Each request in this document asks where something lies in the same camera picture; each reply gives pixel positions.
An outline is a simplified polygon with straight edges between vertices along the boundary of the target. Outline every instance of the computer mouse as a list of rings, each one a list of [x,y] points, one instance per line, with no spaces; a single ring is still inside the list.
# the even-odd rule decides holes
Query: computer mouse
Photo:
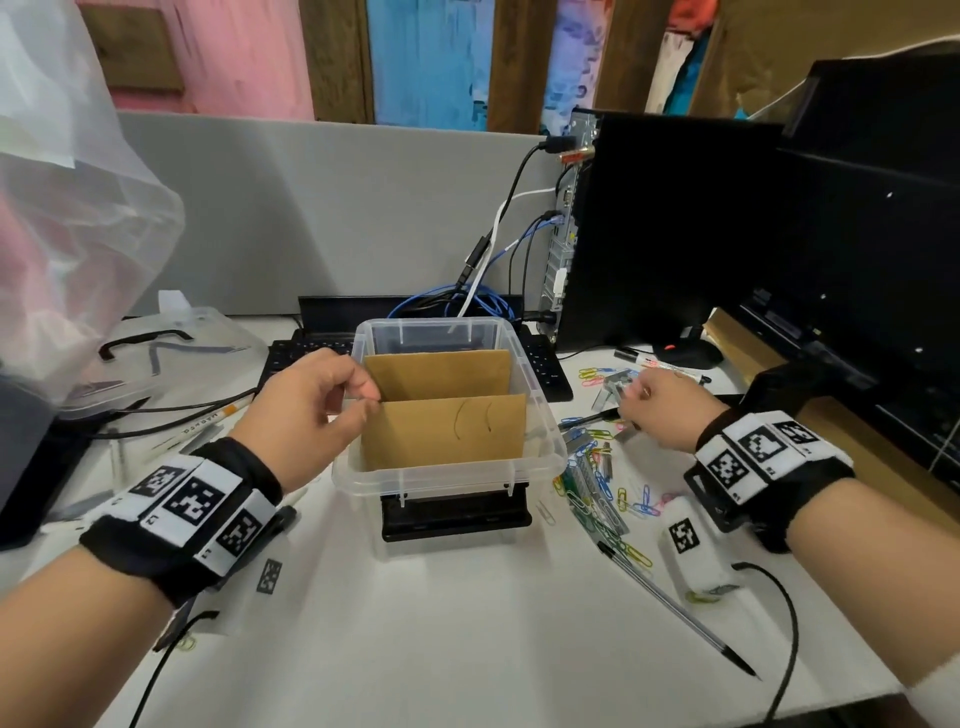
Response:
[[[720,350],[706,339],[678,339],[653,349],[654,356],[664,364],[682,369],[713,369],[723,361]]]

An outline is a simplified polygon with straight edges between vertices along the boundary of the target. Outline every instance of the cubicle divider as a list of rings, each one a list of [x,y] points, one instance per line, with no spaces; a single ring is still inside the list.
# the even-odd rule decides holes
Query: cubicle divider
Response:
[[[456,280],[487,232],[524,154],[526,134],[121,112],[124,135],[183,198],[186,230],[133,307],[156,291],[228,315],[298,311],[297,296],[412,295]],[[553,187],[557,160],[535,154],[517,191]],[[498,248],[552,194],[516,200]],[[527,307],[543,280],[546,236],[534,240]],[[507,257],[485,278],[507,290]],[[515,265],[517,290],[522,263]]]

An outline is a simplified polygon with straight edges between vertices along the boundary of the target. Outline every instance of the hand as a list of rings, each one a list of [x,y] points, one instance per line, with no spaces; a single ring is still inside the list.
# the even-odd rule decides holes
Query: hand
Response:
[[[360,398],[339,413],[344,393]],[[349,356],[321,349],[270,377],[230,433],[270,468],[283,493],[319,475],[363,431],[380,390]]]
[[[623,392],[620,415],[660,446],[693,452],[726,404],[680,372],[646,369]]]

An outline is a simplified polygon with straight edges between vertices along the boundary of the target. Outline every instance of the person's left hand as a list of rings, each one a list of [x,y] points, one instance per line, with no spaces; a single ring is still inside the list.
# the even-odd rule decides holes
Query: person's left hand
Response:
[[[359,398],[336,420],[344,393]],[[349,356],[321,349],[264,385],[229,434],[280,481],[287,494],[319,475],[363,431],[380,406],[380,390]]]

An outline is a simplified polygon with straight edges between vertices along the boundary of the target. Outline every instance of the black keyboard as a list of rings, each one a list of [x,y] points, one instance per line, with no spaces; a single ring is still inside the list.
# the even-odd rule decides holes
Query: black keyboard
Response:
[[[547,401],[570,401],[573,399],[573,390],[566,380],[560,361],[553,351],[550,340],[543,334],[530,333],[526,329],[519,333],[520,345],[530,359],[540,388]],[[353,351],[353,341],[335,339],[326,341],[321,337],[309,336],[294,339],[278,339],[270,345],[267,362],[263,365],[260,374],[259,391],[271,376],[282,372],[302,356],[306,356],[317,349],[333,349],[337,353],[349,354]]]

